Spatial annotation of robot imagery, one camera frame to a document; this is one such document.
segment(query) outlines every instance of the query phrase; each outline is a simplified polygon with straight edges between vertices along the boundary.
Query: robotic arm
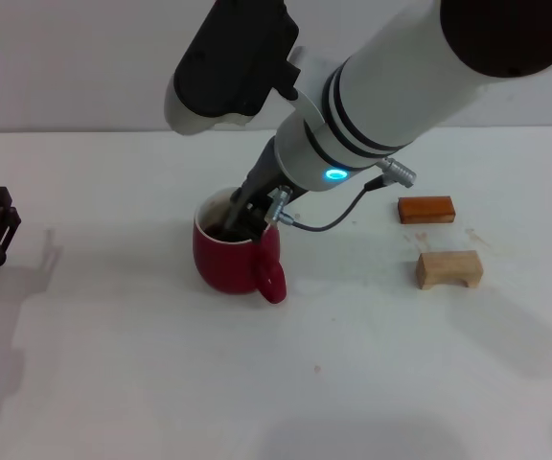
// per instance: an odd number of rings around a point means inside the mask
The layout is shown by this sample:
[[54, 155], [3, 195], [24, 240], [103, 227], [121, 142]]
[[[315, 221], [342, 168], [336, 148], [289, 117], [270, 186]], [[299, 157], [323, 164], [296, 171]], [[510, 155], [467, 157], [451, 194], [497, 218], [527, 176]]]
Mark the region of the robotic arm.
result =
[[288, 60], [298, 32], [283, 0], [217, 0], [168, 86], [166, 119], [181, 134], [246, 124], [272, 88], [294, 106], [231, 198], [225, 227], [253, 240], [292, 223], [288, 202], [374, 166], [384, 174], [366, 189], [412, 186], [392, 154], [483, 87], [552, 66], [552, 0], [424, 1], [343, 63], [303, 48]]

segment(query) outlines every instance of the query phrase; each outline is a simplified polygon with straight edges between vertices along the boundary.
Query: orange wooden block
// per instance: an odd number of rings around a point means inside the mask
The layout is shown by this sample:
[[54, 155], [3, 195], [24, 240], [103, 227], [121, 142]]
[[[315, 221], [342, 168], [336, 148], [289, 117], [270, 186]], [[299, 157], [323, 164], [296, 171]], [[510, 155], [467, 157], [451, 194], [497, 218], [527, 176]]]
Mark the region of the orange wooden block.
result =
[[419, 196], [400, 198], [398, 202], [400, 221], [410, 223], [452, 223], [455, 207], [450, 196]]

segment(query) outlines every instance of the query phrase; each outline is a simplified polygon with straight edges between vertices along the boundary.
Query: cable connector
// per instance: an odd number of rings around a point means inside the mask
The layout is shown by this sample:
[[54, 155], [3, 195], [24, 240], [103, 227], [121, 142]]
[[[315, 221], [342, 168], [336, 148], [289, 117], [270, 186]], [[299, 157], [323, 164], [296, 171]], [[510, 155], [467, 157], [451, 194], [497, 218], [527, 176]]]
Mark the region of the cable connector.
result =
[[292, 218], [287, 213], [280, 213], [280, 216], [278, 217], [278, 221], [283, 225], [287, 225], [289, 227], [295, 223], [295, 219]]
[[290, 187], [280, 187], [274, 197], [272, 198], [272, 204], [265, 214], [265, 222], [269, 225], [276, 225], [280, 221], [280, 216], [283, 214], [283, 209], [288, 205], [288, 201], [291, 199], [293, 191]]
[[385, 181], [397, 182], [407, 189], [412, 187], [417, 180], [417, 174], [414, 171], [393, 158], [381, 158], [376, 166], [382, 169]]

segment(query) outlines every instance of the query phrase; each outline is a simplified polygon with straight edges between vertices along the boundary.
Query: white tabletop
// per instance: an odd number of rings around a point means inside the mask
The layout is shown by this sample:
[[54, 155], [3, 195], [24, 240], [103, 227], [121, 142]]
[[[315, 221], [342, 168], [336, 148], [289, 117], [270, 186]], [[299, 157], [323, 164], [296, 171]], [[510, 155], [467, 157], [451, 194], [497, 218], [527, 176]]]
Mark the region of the white tabletop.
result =
[[[398, 156], [414, 189], [284, 228], [280, 308], [191, 253], [272, 134], [0, 134], [0, 460], [552, 459], [552, 127], [434, 130]], [[371, 177], [291, 211], [327, 223]], [[398, 223], [443, 195], [454, 224]], [[479, 289], [418, 290], [420, 251], [471, 249]]]

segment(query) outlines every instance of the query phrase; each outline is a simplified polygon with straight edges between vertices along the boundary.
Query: wooden bridge block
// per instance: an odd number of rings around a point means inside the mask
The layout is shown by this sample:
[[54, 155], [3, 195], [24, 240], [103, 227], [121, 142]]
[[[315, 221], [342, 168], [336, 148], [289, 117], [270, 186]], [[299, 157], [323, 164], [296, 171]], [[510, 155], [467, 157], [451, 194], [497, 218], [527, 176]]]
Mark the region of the wooden bridge block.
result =
[[462, 281], [468, 288], [477, 288], [483, 277], [483, 265], [476, 251], [428, 252], [417, 263], [417, 280], [421, 289]]
[[418, 196], [400, 198], [398, 202], [400, 221], [411, 223], [452, 223], [455, 207], [450, 196]]

